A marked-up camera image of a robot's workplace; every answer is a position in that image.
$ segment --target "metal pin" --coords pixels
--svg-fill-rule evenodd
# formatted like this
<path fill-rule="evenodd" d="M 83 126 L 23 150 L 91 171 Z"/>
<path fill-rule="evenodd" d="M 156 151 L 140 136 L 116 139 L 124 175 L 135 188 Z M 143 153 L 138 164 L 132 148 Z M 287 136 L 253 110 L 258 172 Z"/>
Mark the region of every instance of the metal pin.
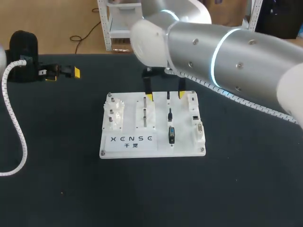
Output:
<path fill-rule="evenodd" d="M 146 117 L 143 117 L 143 120 L 144 120 L 144 127 L 146 128 Z"/>

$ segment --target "metal screw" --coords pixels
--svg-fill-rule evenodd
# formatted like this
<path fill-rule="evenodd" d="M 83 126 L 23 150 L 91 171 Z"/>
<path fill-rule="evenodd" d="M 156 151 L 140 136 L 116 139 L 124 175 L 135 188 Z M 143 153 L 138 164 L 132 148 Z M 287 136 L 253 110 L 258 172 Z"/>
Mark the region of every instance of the metal screw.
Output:
<path fill-rule="evenodd" d="M 198 40 L 198 39 L 194 39 L 194 40 L 193 40 L 193 45 L 197 45 L 197 44 L 198 44 L 198 42 L 199 42 L 199 40 Z"/>
<path fill-rule="evenodd" d="M 252 40 L 250 40 L 250 41 L 248 42 L 249 45 L 253 45 L 253 44 L 256 44 L 256 43 L 257 43 L 257 41 L 254 40 L 254 39 L 252 39 Z"/>
<path fill-rule="evenodd" d="M 242 63 L 242 62 L 239 62 L 239 63 L 237 64 L 237 68 L 240 69 L 240 70 L 243 69 L 243 63 Z"/>

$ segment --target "black table surface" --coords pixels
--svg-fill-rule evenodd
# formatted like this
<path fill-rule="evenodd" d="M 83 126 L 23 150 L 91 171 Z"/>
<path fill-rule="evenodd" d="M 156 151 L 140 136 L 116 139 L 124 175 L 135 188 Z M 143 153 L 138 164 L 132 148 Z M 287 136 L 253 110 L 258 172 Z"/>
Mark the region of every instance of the black table surface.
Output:
<path fill-rule="evenodd" d="M 0 178 L 1 227 L 303 226 L 303 133 L 192 81 L 206 133 L 205 157 L 101 160 L 108 92 L 144 91 L 134 55 L 45 55 L 81 79 L 8 84 L 27 140 L 24 168 Z M 153 78 L 153 91 L 178 78 Z M 0 171 L 21 145 L 0 101 Z"/>

